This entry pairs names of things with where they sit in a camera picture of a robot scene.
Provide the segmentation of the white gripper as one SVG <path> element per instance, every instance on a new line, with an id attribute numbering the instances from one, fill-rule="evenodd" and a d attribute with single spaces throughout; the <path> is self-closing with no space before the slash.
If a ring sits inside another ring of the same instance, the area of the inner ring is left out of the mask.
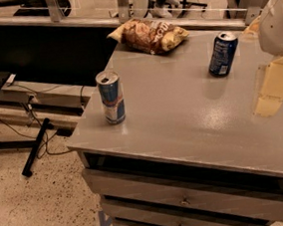
<path id="1" fill-rule="evenodd" d="M 259 23 L 260 48 L 271 55 L 283 56 L 283 0 L 269 0 Z M 276 57 L 265 67 L 255 113 L 274 116 L 283 104 L 283 57 Z"/>

